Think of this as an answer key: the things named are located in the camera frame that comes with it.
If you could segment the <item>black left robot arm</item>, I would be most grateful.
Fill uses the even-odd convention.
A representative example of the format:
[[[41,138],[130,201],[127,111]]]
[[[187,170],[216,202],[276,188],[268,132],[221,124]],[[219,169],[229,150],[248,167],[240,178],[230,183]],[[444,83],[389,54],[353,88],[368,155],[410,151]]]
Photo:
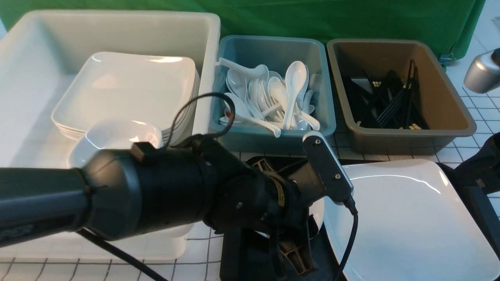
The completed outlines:
[[[110,241],[203,222],[216,233],[268,235],[270,261],[286,279],[314,270],[309,207],[320,191],[249,166],[213,139],[174,149],[138,142],[103,149],[81,168],[1,168],[1,247],[75,232],[155,281],[164,278]]]

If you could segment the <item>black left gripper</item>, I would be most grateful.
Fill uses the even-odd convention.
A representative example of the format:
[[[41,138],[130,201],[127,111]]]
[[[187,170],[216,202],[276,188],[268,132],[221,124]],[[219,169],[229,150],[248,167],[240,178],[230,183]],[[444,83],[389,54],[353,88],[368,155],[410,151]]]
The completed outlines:
[[[213,229],[225,233],[248,228],[269,235],[270,261],[278,281],[285,281],[282,255],[297,275],[314,271],[310,240],[323,221],[309,208],[320,200],[318,182],[305,158],[287,158],[277,170],[262,159],[264,171],[239,161],[228,176],[218,176],[213,200]],[[281,250],[278,241],[281,235]]]

